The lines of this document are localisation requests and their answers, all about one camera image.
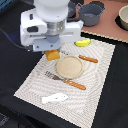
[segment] placemat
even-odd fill
[[[51,112],[81,128],[90,128],[114,48],[114,45],[93,39],[90,45],[86,47],[77,47],[74,43],[65,43],[63,45],[62,50],[99,60],[97,64],[84,61],[84,73],[80,78],[73,80],[84,84],[87,88],[86,90],[80,90],[61,81],[55,81],[44,76],[47,70],[55,75],[59,75],[55,70],[55,64],[58,60],[47,61],[44,55],[14,96]],[[48,103],[43,105],[41,103],[42,96],[49,96],[57,92],[67,94],[68,100],[56,104]]]

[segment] fork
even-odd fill
[[[85,90],[85,89],[86,89],[86,87],[85,87],[84,85],[82,85],[82,84],[75,83],[75,82],[70,81],[70,80],[68,80],[68,79],[61,79],[61,78],[59,78],[58,76],[52,74],[52,73],[49,72],[49,71],[46,71],[45,75],[46,75],[47,77],[49,77],[50,79],[53,79],[53,80],[61,80],[61,81],[63,81],[64,83],[69,84],[69,85],[72,85],[72,86],[77,87],[77,88],[79,88],[79,89],[82,89],[82,90]]]

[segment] black table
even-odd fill
[[[18,45],[21,12],[31,8],[33,6],[19,2],[0,17],[0,27]],[[81,33],[81,36],[116,45],[92,128],[128,128],[128,44],[85,33]],[[41,57],[41,52],[33,53],[15,47],[0,32],[0,105],[51,128],[78,128],[13,96]]]

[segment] wooden plate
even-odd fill
[[[68,55],[59,59],[56,69],[62,77],[74,79],[83,73],[84,64],[80,58]]]

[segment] butter knife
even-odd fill
[[[70,53],[70,52],[67,52],[67,51],[63,51],[63,50],[60,50],[60,51],[64,54],[66,54],[66,55],[74,55],[74,56],[79,57],[80,59],[90,61],[90,62],[94,62],[94,63],[98,63],[98,60],[94,59],[94,58],[90,58],[90,57],[86,57],[86,56],[82,56],[82,55],[76,55],[76,54],[73,54],[73,53]]]

